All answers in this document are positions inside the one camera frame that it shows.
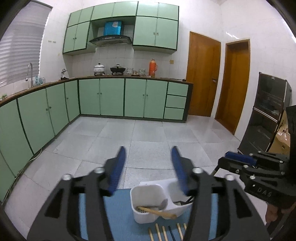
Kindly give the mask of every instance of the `blue gripper pad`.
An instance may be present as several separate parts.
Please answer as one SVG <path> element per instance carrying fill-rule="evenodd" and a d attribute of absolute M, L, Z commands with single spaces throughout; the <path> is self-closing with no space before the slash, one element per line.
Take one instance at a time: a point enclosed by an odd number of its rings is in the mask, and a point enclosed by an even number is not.
<path fill-rule="evenodd" d="M 179 181 L 179 185 L 181 191 L 188 195 L 189 193 L 189 186 L 188 186 L 188 173 L 187 173 L 187 166 L 189 167 L 190 171 L 193 169 L 192 162 L 189 159 L 183 158 L 180 156 L 179 151 L 176 146 L 172 148 L 172 163 Z"/>
<path fill-rule="evenodd" d="M 244 163 L 249 164 L 251 166 L 256 166 L 256 160 L 254 158 L 252 158 L 251 156 L 241 155 L 238 153 L 228 151 L 225 153 L 225 157 L 236 160 L 236 161 L 244 162 Z"/>
<path fill-rule="evenodd" d="M 117 189 L 125 160 L 126 160 L 126 149 L 122 146 L 120 147 L 120 150 L 117 156 L 115 157 L 115 164 L 113 166 L 112 172 L 110 173 L 110 179 L 109 179 L 110 183 L 109 183 L 108 191 L 110 192 L 111 195 L 113 195 Z"/>

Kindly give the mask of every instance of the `pot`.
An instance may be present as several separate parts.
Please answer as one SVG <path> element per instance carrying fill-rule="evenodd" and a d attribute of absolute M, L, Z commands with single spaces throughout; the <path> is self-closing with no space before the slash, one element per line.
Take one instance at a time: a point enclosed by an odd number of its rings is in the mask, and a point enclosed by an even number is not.
<path fill-rule="evenodd" d="M 113 73 L 123 73 L 126 69 L 121 67 L 120 64 L 117 64 L 116 66 L 111 67 L 110 70 Z"/>
<path fill-rule="evenodd" d="M 102 65 L 101 63 L 97 64 L 97 65 L 94 67 L 94 73 L 95 73 L 95 74 L 105 73 L 105 66 Z"/>

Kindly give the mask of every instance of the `window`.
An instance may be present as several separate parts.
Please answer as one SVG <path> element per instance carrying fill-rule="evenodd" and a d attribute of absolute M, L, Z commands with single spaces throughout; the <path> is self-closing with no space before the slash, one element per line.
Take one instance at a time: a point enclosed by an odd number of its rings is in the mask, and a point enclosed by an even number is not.
<path fill-rule="evenodd" d="M 9 25 L 0 40 L 0 87 L 24 80 L 29 63 L 33 65 L 33 76 L 39 74 L 41 42 L 50 11 L 32 1 Z"/>

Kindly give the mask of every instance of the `white floor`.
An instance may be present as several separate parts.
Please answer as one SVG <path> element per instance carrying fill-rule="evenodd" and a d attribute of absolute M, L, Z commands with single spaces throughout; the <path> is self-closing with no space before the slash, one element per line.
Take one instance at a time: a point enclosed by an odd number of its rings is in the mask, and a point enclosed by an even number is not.
<path fill-rule="evenodd" d="M 132 188 L 140 181 L 175 177 L 170 160 L 170 149 L 175 145 L 182 156 L 210 173 L 218 159 L 229 150 L 236 152 L 239 144 L 220 123 L 208 117 L 188 116 L 187 123 L 79 117 L 28 167 L 5 211 L 27 237 L 39 209 L 63 174 L 86 175 L 115 157 L 120 146 L 126 148 L 127 159 L 119 188 Z M 226 173 L 220 170 L 216 176 Z M 264 219 L 267 205 L 250 197 Z"/>

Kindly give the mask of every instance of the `silver bolt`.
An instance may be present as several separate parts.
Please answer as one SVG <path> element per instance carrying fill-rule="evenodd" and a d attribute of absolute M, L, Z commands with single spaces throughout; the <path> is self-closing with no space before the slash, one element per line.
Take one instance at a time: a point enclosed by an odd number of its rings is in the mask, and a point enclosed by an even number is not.
<path fill-rule="evenodd" d="M 233 175 L 230 175 L 230 174 L 226 175 L 225 178 L 228 181 L 233 181 L 235 179 L 234 176 Z"/>
<path fill-rule="evenodd" d="M 64 174 L 64 175 L 62 176 L 62 179 L 63 179 L 64 181 L 69 181 L 69 180 L 72 179 L 72 175 L 71 175 L 71 174 Z"/>
<path fill-rule="evenodd" d="M 94 170 L 94 172 L 97 173 L 97 174 L 100 174 L 100 173 L 105 172 L 105 169 L 102 168 L 102 167 L 97 167 L 97 168 Z"/>
<path fill-rule="evenodd" d="M 195 168 L 192 169 L 192 171 L 193 171 L 194 173 L 196 173 L 196 174 L 200 174 L 200 173 L 203 172 L 203 169 L 201 169 L 201 168 L 199 168 L 199 167 L 195 167 Z"/>

